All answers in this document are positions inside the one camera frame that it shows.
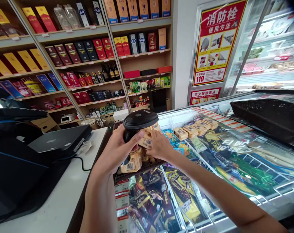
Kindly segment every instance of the refrigerator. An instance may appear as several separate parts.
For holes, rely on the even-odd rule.
[[[237,94],[160,113],[158,123],[176,151],[224,179],[281,221],[294,215],[294,144],[278,141],[239,119],[230,106],[232,101],[260,98],[294,103],[294,92]],[[174,137],[172,129],[205,118],[216,121],[216,128],[195,140]],[[171,164],[152,163],[145,164],[150,169],[144,172],[117,179],[118,232],[237,231],[193,180]]]

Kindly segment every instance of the fire extinguisher sign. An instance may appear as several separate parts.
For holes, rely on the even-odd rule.
[[[202,11],[193,86],[224,80],[246,2]]]

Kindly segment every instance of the ice cream bar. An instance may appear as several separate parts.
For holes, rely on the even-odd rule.
[[[193,124],[191,125],[193,128],[195,128],[196,130],[198,130],[198,136],[202,136],[206,133],[207,129],[201,125],[198,124]]]
[[[196,123],[197,125],[203,126],[203,127],[206,128],[207,130],[209,130],[209,129],[211,128],[211,125],[210,125],[210,124],[208,124],[208,123],[206,123],[206,122],[204,122],[204,121],[201,121],[201,120],[196,121],[195,123]]]
[[[185,126],[185,127],[183,128],[183,130],[185,130],[186,132],[188,132],[188,137],[189,137],[190,139],[192,139],[192,138],[198,136],[198,130],[195,129],[195,128],[193,128],[193,127],[190,126],[190,125]]]
[[[174,134],[181,141],[186,140],[186,138],[188,137],[188,133],[185,130],[183,130],[182,128],[175,128],[174,129]]]
[[[210,118],[204,118],[203,119],[204,122],[208,123],[211,125],[211,129],[216,129],[218,127],[218,122],[217,121],[214,121]]]

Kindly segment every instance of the hand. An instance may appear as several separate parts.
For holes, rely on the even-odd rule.
[[[147,155],[151,155],[157,159],[170,162],[171,158],[175,155],[175,150],[170,144],[169,139],[161,132],[152,130],[150,131],[152,138],[152,149],[147,150]]]
[[[115,173],[118,167],[127,158],[132,150],[137,150],[137,143],[145,135],[144,131],[140,131],[134,135],[128,143],[124,143],[123,133],[125,128],[121,124],[110,137],[103,153],[95,163],[102,171],[107,173]]]

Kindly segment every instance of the red sign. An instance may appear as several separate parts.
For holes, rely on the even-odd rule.
[[[218,99],[220,90],[221,88],[213,88],[207,90],[192,91],[190,97],[190,105]]]
[[[247,0],[203,11],[193,86],[224,80]]]

